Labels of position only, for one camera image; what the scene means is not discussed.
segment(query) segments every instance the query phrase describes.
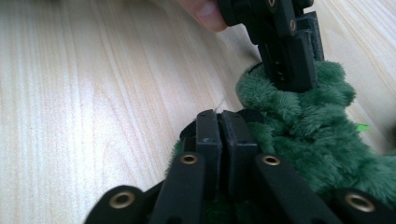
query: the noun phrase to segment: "green fur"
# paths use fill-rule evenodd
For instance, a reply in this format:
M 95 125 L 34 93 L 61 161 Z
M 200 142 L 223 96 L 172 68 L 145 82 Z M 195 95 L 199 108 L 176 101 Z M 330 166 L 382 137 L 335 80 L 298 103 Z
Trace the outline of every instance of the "green fur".
M 338 63 L 317 62 L 319 88 L 278 91 L 262 66 L 242 75 L 242 105 L 258 109 L 265 124 L 250 123 L 262 151 L 286 159 L 326 199 L 339 188 L 356 188 L 396 208 L 396 157 L 376 156 L 363 144 L 345 108 L 355 98 Z

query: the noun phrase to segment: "wood grain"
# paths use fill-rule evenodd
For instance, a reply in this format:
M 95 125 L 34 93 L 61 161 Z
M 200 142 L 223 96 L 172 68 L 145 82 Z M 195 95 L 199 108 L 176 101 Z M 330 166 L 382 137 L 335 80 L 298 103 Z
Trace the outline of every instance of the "wood grain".
M 358 93 L 348 115 L 395 148 L 396 3 L 315 10 Z M 243 27 L 212 34 L 174 1 L 0 2 L 0 223 L 81 223 L 107 190 L 149 189 L 198 112 L 241 108 L 259 59 Z

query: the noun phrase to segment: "human hand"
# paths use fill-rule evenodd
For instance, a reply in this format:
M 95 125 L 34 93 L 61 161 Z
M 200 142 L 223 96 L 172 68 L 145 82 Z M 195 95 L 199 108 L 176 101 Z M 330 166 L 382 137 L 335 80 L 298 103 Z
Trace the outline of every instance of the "human hand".
M 216 0 L 177 0 L 201 25 L 212 32 L 227 28 Z

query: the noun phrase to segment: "black plastic arm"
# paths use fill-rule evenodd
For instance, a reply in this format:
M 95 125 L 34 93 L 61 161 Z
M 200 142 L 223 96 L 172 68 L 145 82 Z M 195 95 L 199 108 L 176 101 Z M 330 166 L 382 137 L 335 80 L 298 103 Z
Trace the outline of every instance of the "black plastic arm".
M 324 60 L 313 0 L 218 0 L 227 25 L 244 24 L 258 45 L 265 72 L 282 91 L 318 86 L 315 60 Z

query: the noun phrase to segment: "metal rivet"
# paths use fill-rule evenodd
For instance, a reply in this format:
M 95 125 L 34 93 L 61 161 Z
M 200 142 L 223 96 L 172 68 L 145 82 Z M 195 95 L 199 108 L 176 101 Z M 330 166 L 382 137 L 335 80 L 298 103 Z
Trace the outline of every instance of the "metal rivet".
M 356 193 L 348 193 L 345 197 L 346 202 L 352 207 L 362 212 L 373 212 L 375 206 L 372 202 Z
M 190 165 L 190 164 L 196 163 L 198 161 L 198 158 L 196 156 L 193 156 L 193 155 L 185 155 L 180 160 L 184 164 Z
M 134 202 L 134 194 L 131 191 L 122 191 L 111 197 L 108 202 L 111 207 L 121 209 L 131 205 Z
M 273 156 L 264 156 L 262 157 L 262 161 L 267 163 L 268 165 L 279 165 L 280 160 L 277 157 Z
M 296 24 L 296 21 L 295 21 L 295 20 L 291 20 L 291 21 L 290 21 L 290 29 L 291 29 L 292 31 L 295 31 L 295 30 L 297 29 L 297 24 Z

